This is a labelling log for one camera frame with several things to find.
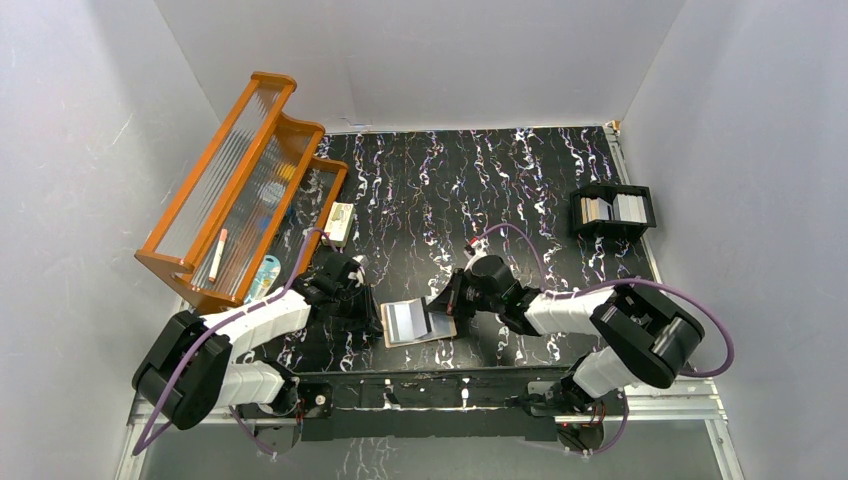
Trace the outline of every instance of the gray wall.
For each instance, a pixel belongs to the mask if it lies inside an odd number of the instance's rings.
[[[622,127],[665,281],[736,339],[718,384],[747,478],[848,467],[846,45],[845,3],[690,0]]]
[[[328,131],[624,116],[683,0],[156,0],[223,118],[254,70]]]
[[[0,1],[0,478],[114,476],[176,301],[132,254],[216,126],[151,0]]]

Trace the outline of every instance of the cable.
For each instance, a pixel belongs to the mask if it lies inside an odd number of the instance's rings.
[[[300,433],[303,433],[303,399],[301,398],[299,402],[297,402],[297,406],[300,407],[297,410],[297,413],[294,415],[294,421],[297,424],[297,428]]]
[[[275,301],[283,298],[285,296],[285,294],[288,293],[289,289],[292,286],[292,283],[294,283],[295,277],[297,277],[298,270],[300,270],[300,265],[303,262],[303,255],[306,253],[306,246],[309,243],[308,240],[312,236],[312,234],[314,234],[315,232],[319,232],[321,235],[327,237],[327,239],[329,240],[329,237],[324,232],[324,230],[322,230],[318,227],[312,227],[311,229],[309,229],[309,231],[306,232],[306,235],[303,238],[303,244],[300,246],[300,252],[298,252],[298,254],[297,254],[297,263],[295,263],[295,266],[292,269],[291,275],[289,276],[288,281],[286,281],[286,285],[278,293],[274,294],[270,298],[267,298],[262,303],[256,305],[255,308],[252,308],[250,310],[251,312],[256,311],[259,308],[262,308],[263,306],[268,305],[271,302],[275,302]],[[153,429],[153,425],[156,423],[156,418],[158,418],[159,414],[162,412],[162,408],[164,408],[165,402],[168,400],[168,396],[171,394],[171,391],[174,389],[174,386],[177,384],[177,380],[179,380],[180,375],[182,374],[183,370],[185,370],[189,361],[192,358],[194,358],[195,352],[197,352],[197,350],[200,349],[200,346],[203,345],[203,342],[205,342],[215,332],[217,332],[218,330],[220,330],[224,326],[229,325],[230,323],[238,320],[239,318],[241,318],[245,315],[246,315],[246,312],[244,310],[240,310],[240,311],[230,315],[229,317],[225,318],[224,320],[218,322],[217,325],[215,325],[212,328],[203,332],[203,334],[201,334],[200,337],[198,337],[197,340],[195,340],[195,342],[191,345],[191,347],[189,347],[188,351],[186,351],[185,355],[183,355],[183,358],[180,360],[180,363],[177,364],[177,368],[174,369],[174,373],[171,374],[171,378],[168,380],[168,383],[165,385],[165,388],[162,390],[162,394],[159,395],[159,400],[156,402],[156,405],[153,407],[153,412],[150,413],[150,417],[148,417],[147,423],[144,425],[144,428],[141,430],[141,436],[139,437],[138,442],[136,442],[135,447],[133,447],[132,454],[134,456],[143,452],[147,447],[150,446],[151,443],[153,443],[154,440],[156,440],[156,438],[159,437],[159,435],[162,435],[162,433],[164,433],[165,430],[167,430],[168,427],[171,426],[171,422],[169,421],[169,422],[165,423],[162,427],[160,427],[158,430],[156,430],[153,433],[153,435],[150,435],[150,431]]]
[[[499,224],[495,225],[494,227],[489,227],[486,230],[484,230],[483,233],[474,237],[471,240],[471,242],[474,243],[474,240],[479,240],[479,239],[489,235],[490,233],[492,233],[493,231],[495,231],[499,228],[511,228],[511,229],[515,230],[516,232],[518,232],[519,235],[521,235],[522,238],[524,238],[524,240],[527,242],[527,245],[530,246],[530,251],[533,252],[533,257],[536,259],[536,266],[539,267],[539,275],[542,276],[542,282],[539,282],[539,288],[544,292],[545,291],[545,285],[544,285],[545,264],[542,263],[542,257],[540,257],[539,252],[536,251],[536,246],[533,245],[533,242],[530,240],[530,237],[528,237],[527,234],[524,233],[523,230],[521,230],[520,228],[516,227],[515,225],[513,225],[511,223],[506,223],[506,222],[499,223]]]
[[[259,440],[259,437],[257,437],[253,434],[253,432],[250,431],[250,427],[248,427],[247,424],[244,423],[244,420],[242,420],[242,418],[239,416],[238,412],[235,408],[233,408],[232,405],[230,405],[230,414],[232,414],[233,418],[236,419],[236,423],[239,424],[244,433],[246,433],[247,436],[250,437],[251,440],[253,440],[253,443],[255,443],[257,447],[259,447],[259,450],[262,450],[262,453],[271,456],[277,455],[277,452],[275,452],[273,448],[266,445],[262,440]]]
[[[298,395],[298,394],[297,394],[297,388],[295,388],[295,390],[294,390],[294,398],[295,398],[295,400],[294,400],[294,405],[292,405],[292,408],[290,408],[290,409],[289,409],[286,413],[281,413],[281,414],[276,415],[276,416],[278,416],[278,417],[287,417],[287,416],[289,416],[289,415],[290,415],[293,411],[297,410],[297,406],[298,406],[298,405],[300,405],[300,395]]]
[[[511,223],[499,223],[499,224],[495,225],[494,227],[487,228],[481,235],[479,235],[478,237],[475,237],[475,239],[483,238],[483,237],[487,236],[488,234],[490,234],[492,231],[494,231],[498,228],[502,228],[502,227],[511,228],[511,229],[515,230],[516,232],[518,232],[521,235],[522,238],[524,238],[524,240],[527,241],[527,244],[530,245],[530,250],[533,252],[533,256],[536,259],[536,264],[539,267],[539,274],[542,276],[542,279],[544,280],[544,278],[545,278],[545,267],[544,267],[544,263],[542,262],[542,258],[539,256],[539,252],[536,251],[536,247],[533,246],[533,242],[530,240],[530,237],[528,237],[527,234],[524,233],[524,231],[522,231],[520,228],[516,227],[515,225],[513,225]],[[644,280],[644,279],[641,279],[641,278],[620,278],[620,279],[616,279],[616,280],[608,280],[606,282],[602,282],[602,283],[599,283],[597,285],[593,285],[589,288],[580,290],[579,292],[550,292],[550,291],[545,291],[544,285],[541,285],[540,289],[542,290],[542,292],[545,292],[545,294],[548,295],[550,298],[554,298],[554,299],[556,299],[556,298],[577,298],[577,297],[580,297],[582,295],[586,295],[587,293],[602,290],[604,288],[615,287],[617,285],[633,285],[633,284],[653,287],[657,290],[660,290],[660,291],[663,291],[663,292],[668,292],[668,293],[670,293],[670,294],[672,294],[676,297],[679,297],[679,298],[689,302],[690,304],[692,304],[692,306],[694,306],[695,308],[700,310],[704,315],[706,315],[707,318],[709,318],[711,322],[713,322],[713,324],[718,329],[719,333],[721,333],[722,338],[724,338],[724,344],[725,344],[725,347],[727,349],[727,355],[724,359],[724,363],[722,363],[721,366],[719,366],[715,370],[710,370],[710,371],[707,371],[707,372],[696,372],[694,370],[683,370],[683,371],[680,372],[681,375],[684,375],[684,376],[687,376],[687,377],[692,377],[692,378],[715,377],[715,376],[721,375],[722,373],[726,372],[727,369],[730,368],[730,365],[733,364],[733,360],[736,358],[736,348],[733,345],[733,339],[730,337],[730,332],[727,330],[727,327],[724,325],[724,323],[721,320],[719,320],[718,316],[712,311],[712,309],[710,309],[706,305],[702,304],[698,300],[692,298],[687,293],[685,293],[681,290],[678,290],[674,287],[669,287],[668,285],[663,285],[662,283],[652,282],[650,280]]]
[[[341,301],[343,301],[343,302],[349,302],[349,301],[353,300],[354,298],[356,298],[356,297],[358,297],[358,296],[362,295],[362,293],[363,293],[363,292],[365,292],[365,288],[366,288],[366,287],[367,287],[367,285],[366,285],[366,284],[362,284],[362,286],[360,286],[360,287],[359,287],[359,290],[358,290],[356,293],[354,293],[353,295],[348,296],[347,298],[339,298],[339,300],[341,300]]]
[[[592,452],[593,455],[604,453],[610,448],[612,448],[612,446],[615,445],[616,442],[618,442],[618,439],[621,438],[621,434],[624,433],[624,427],[627,426],[627,419],[630,417],[630,405],[627,403],[627,396],[622,395],[622,400],[624,400],[624,413],[621,415],[621,425],[618,427],[618,431],[615,432],[615,435],[613,435],[612,440],[610,440],[610,443],[602,446],[597,450],[594,450]]]
[[[586,425],[592,425],[593,423],[595,423],[595,415],[597,415],[597,414],[598,414],[598,404],[596,403],[592,407],[592,418],[589,419],[589,423],[587,423]]]
[[[584,450],[589,450],[589,447],[587,447],[586,444],[583,443],[583,441],[580,440],[576,435],[571,436],[571,435],[567,434],[566,432],[560,430],[559,431],[559,437],[560,437],[560,442],[562,442],[563,444],[565,444],[565,442],[571,442],[574,445],[577,445],[577,448],[579,448],[581,452],[584,451]]]

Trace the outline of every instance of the small box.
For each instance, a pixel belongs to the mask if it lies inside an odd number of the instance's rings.
[[[330,208],[330,218],[327,219],[327,225],[324,227],[324,232],[327,237],[321,236],[321,243],[324,245],[332,245],[334,247],[344,247],[347,244],[347,236],[350,234],[350,227],[353,225],[353,204],[333,202]]]

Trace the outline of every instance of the floor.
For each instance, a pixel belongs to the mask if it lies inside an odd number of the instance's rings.
[[[345,253],[368,257],[378,302],[441,290],[451,269],[464,265],[465,243],[501,222],[525,230],[543,257],[544,277],[517,234],[490,235],[490,253],[503,256],[525,284],[565,290],[652,277],[641,242],[569,236],[568,193],[594,180],[619,182],[600,127],[334,135],[319,155],[351,167],[339,198],[356,208]],[[272,249],[284,264],[293,263],[289,252],[297,251],[329,178],[315,174],[305,184],[295,198],[298,214],[286,219]],[[569,365],[600,346],[597,337],[578,334],[517,336],[491,314],[457,329],[451,340],[386,349],[381,338],[310,325],[254,358],[297,372],[438,370]]]

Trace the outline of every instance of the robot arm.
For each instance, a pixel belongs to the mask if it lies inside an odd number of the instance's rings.
[[[521,335],[583,333],[609,345],[572,366],[547,395],[550,407],[583,411],[611,390],[640,382],[668,388],[704,338],[697,320],[653,288],[620,285],[551,298],[522,286],[479,241],[466,247],[466,255],[468,264],[453,271],[429,311],[460,318],[493,312]]]
[[[170,392],[162,413],[184,430],[217,407],[257,403],[279,412],[290,411],[297,398],[297,379],[291,372],[261,361],[235,362],[275,337],[304,328],[310,320],[331,322],[333,328],[342,330],[381,331],[371,287],[364,283],[360,265],[356,259],[331,253],[321,268],[298,276],[293,289],[281,298],[276,297],[282,288],[265,299],[222,313],[202,317],[189,311],[177,313],[133,376],[133,388],[155,404],[197,338],[242,314],[202,344]]]

